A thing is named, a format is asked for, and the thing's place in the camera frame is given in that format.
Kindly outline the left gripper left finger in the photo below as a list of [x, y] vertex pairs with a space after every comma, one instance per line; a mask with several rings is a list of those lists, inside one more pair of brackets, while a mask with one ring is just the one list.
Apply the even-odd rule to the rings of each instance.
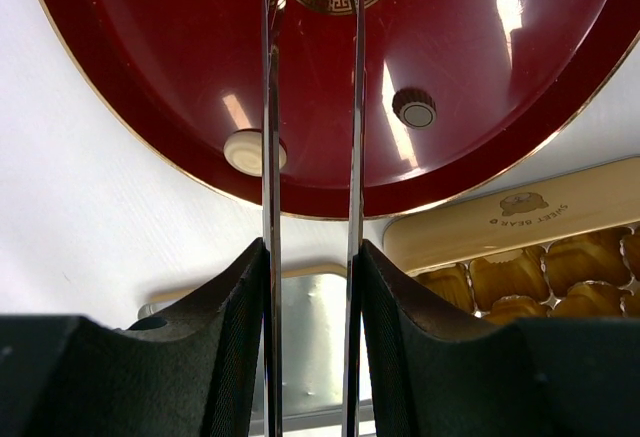
[[221, 274], [126, 331], [85, 324], [78, 436], [245, 436], [266, 255], [255, 239]]

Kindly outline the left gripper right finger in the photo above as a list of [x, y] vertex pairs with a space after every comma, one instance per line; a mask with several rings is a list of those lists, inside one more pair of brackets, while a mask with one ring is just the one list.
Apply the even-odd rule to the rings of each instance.
[[526, 340], [466, 313], [360, 250], [362, 314], [380, 436], [547, 436]]

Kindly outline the silver tin lid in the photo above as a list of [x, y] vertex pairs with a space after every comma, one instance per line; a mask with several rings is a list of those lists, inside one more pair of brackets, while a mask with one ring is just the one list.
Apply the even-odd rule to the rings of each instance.
[[[198, 285], [155, 294], [142, 305], [147, 318]], [[336, 263], [282, 274], [283, 436], [342, 436], [346, 268]], [[361, 335], [359, 436], [376, 436], [364, 331]], [[260, 345], [248, 436], [264, 434]]]

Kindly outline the gold chocolate box tray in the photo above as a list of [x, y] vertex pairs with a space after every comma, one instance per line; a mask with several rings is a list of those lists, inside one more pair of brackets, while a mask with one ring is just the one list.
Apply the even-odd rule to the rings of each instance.
[[629, 157], [391, 222], [385, 255], [459, 309], [639, 316], [639, 159]]

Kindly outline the white oval chocolate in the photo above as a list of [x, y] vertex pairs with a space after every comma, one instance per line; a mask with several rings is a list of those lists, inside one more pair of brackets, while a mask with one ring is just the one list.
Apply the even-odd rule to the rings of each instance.
[[235, 170], [251, 177], [262, 176], [262, 133], [259, 130], [244, 129], [233, 133], [224, 144], [223, 154]]

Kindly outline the red round plate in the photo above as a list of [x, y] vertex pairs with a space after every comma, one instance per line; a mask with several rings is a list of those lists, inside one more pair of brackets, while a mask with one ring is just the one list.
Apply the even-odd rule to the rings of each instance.
[[[40, 0], [114, 116], [209, 189], [259, 203], [225, 160], [261, 130], [262, 0]], [[545, 147], [639, 37], [639, 0], [365, 0], [369, 218], [448, 202]], [[287, 0], [279, 27], [285, 214], [343, 220], [351, 164], [352, 0]], [[435, 122], [404, 125], [394, 94], [430, 94]]]

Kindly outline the silver metal tongs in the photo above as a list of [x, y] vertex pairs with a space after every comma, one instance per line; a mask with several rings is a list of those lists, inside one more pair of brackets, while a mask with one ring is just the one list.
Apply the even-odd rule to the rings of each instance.
[[[287, 0], [262, 0], [261, 54], [263, 64], [262, 222], [269, 262], [264, 284], [264, 434], [281, 436], [282, 381], [282, 263], [279, 106], [279, 27]], [[346, 276], [344, 368], [341, 432], [359, 434], [361, 289], [356, 276], [363, 238], [365, 137], [365, 0], [352, 0], [355, 18], [353, 67], [353, 132], [349, 186], [349, 233]]]

